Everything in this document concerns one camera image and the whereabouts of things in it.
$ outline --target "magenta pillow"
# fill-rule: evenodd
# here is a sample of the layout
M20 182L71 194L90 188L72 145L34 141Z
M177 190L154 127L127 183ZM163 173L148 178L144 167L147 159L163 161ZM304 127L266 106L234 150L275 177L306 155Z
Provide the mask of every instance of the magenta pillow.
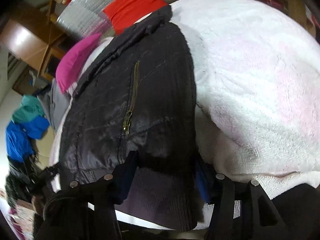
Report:
M62 93L75 82L87 58L97 46L101 33L96 33L74 45L60 60L56 80Z

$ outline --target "teal cloth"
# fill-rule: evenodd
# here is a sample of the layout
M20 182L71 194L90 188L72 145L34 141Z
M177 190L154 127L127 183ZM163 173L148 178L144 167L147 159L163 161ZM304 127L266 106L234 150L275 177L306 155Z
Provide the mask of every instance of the teal cloth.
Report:
M31 122L37 116L44 116L38 98L24 95L20 107L13 112L11 120L13 123Z

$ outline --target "silver screw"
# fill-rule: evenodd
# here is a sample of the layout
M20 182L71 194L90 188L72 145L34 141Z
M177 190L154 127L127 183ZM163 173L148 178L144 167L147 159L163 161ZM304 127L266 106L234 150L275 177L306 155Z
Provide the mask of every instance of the silver screw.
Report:
M106 174L106 175L103 176L103 178L105 180L111 180L111 179L113 179L113 175L112 174Z
M76 187L76 186L78 186L78 182L77 181L72 181L72 182L70 182L70 187Z
M259 181L257 181L256 179L253 179L251 180L251 184L257 187L259 185Z
M225 178L225 176L224 176L222 173L218 173L218 174L216 175L216 178L223 180L223 179Z

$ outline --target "silver insulation sheet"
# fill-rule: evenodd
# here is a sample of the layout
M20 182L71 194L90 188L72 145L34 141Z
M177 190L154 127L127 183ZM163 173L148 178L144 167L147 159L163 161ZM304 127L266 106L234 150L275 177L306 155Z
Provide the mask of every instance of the silver insulation sheet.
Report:
M72 0L59 16L57 23L77 39L105 33L112 28L103 9L113 0ZM165 0L168 4L177 0Z

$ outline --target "zipper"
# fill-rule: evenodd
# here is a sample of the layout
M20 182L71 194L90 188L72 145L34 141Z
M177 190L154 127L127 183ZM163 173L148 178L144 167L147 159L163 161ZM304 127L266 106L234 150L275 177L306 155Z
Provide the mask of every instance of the zipper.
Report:
M122 129L124 130L125 137L127 138L130 133L130 126L131 126L131 118L134 109L134 104L137 98L138 92L138 80L139 80L139 61L135 64L133 69L133 86L132 86L132 96L129 110L125 113L124 121L122 125Z

